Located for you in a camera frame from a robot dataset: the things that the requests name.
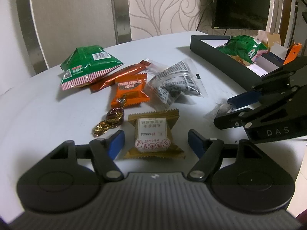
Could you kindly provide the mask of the small clear candy packet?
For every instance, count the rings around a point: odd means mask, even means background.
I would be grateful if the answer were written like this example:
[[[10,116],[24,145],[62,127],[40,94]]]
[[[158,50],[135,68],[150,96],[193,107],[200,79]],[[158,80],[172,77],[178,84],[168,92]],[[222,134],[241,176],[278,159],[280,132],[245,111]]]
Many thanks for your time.
[[[227,102],[219,103],[213,108],[213,110],[204,115],[203,118],[207,121],[212,122],[217,116],[230,113],[234,109],[235,107],[231,104],[228,104]]]

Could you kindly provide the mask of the long orange snack bar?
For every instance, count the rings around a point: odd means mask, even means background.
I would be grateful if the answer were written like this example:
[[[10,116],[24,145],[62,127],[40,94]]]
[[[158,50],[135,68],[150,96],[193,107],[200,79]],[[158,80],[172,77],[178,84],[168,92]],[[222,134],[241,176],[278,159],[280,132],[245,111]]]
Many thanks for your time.
[[[112,86],[115,84],[115,79],[126,77],[128,75],[134,75],[141,71],[144,71],[147,67],[151,65],[150,62],[142,60],[140,63],[129,65],[123,69],[120,69],[110,75],[100,78],[98,81],[90,85],[90,90],[92,93],[98,92],[104,88]]]

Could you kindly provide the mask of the clear printed snack bag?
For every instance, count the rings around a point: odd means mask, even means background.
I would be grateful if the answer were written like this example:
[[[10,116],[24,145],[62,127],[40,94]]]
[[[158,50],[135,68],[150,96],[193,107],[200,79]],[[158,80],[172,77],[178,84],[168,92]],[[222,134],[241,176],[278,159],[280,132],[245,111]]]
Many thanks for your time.
[[[168,110],[181,95],[207,96],[196,65],[190,58],[157,73],[147,82],[144,91],[150,98],[150,106],[157,111]]]

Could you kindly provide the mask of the gold pastry pack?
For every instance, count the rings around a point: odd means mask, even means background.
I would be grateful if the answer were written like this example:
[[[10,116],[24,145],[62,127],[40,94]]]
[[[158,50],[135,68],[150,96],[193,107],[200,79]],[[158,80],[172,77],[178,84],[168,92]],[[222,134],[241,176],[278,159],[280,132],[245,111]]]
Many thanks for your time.
[[[171,131],[179,117],[178,109],[130,114],[128,122],[135,127],[134,146],[124,158],[185,158]]]

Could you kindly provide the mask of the black tray box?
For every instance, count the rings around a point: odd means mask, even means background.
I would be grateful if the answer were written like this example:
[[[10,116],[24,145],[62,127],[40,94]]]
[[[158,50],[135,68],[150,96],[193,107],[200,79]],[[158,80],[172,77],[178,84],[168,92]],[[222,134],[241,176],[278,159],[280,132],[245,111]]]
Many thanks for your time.
[[[230,36],[223,35],[193,35],[191,36],[190,49],[245,90],[250,90],[253,85],[259,83],[262,76],[283,67],[273,63],[272,57],[267,54],[260,56],[255,63],[249,66],[239,63],[217,49],[229,39]]]

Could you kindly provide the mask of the orange blue cardboard box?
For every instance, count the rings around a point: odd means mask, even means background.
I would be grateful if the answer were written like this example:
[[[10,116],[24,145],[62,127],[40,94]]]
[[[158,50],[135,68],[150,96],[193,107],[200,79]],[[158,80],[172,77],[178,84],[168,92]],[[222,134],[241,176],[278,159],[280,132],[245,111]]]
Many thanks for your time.
[[[268,74],[295,60],[301,48],[302,44],[300,43],[293,43],[290,48],[274,43],[269,52],[257,58],[250,70],[254,71],[258,76]]]

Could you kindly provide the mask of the brown cardboard box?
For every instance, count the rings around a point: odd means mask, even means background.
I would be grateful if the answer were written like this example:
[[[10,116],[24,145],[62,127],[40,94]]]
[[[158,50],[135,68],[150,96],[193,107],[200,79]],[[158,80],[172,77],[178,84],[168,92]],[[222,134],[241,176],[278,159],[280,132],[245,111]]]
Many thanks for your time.
[[[275,43],[281,45],[281,37],[279,34],[270,34],[266,31],[258,31],[256,39],[261,41],[268,49],[270,49]]]

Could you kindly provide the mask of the orange square snack pack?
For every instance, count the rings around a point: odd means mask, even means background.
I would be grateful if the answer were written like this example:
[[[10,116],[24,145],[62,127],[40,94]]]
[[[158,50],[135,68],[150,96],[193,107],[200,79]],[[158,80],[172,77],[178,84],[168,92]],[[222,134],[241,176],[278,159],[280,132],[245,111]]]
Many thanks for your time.
[[[144,92],[146,82],[146,73],[128,74],[116,78],[116,94],[111,101],[111,107],[127,107],[149,102],[150,97]]]

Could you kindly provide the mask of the black wall television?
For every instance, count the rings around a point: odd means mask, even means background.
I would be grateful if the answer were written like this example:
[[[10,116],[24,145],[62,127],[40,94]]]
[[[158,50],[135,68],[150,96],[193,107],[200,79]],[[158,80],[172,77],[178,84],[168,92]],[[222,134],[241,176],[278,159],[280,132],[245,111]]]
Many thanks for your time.
[[[265,30],[271,0],[213,0],[213,29]]]

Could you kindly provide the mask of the green snack bag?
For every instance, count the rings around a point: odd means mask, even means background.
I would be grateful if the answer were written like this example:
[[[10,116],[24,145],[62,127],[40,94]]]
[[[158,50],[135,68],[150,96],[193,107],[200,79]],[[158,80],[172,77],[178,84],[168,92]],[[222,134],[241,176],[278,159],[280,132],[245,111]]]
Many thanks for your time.
[[[119,68],[122,61],[99,45],[78,47],[60,65],[64,71],[61,80],[63,91],[87,86]]]
[[[245,66],[254,64],[257,58],[268,53],[265,44],[248,35],[232,37],[225,44],[217,46],[216,49]]]

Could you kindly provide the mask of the gold brown candy wrappers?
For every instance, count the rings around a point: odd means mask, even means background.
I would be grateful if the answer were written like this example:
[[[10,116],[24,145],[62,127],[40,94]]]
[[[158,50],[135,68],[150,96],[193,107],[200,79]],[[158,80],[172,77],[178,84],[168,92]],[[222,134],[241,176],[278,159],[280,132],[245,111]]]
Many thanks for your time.
[[[99,137],[105,134],[109,129],[114,129],[124,122],[124,106],[126,105],[126,95],[118,99],[119,106],[112,108],[106,115],[104,121],[99,122],[92,131],[93,136]]]

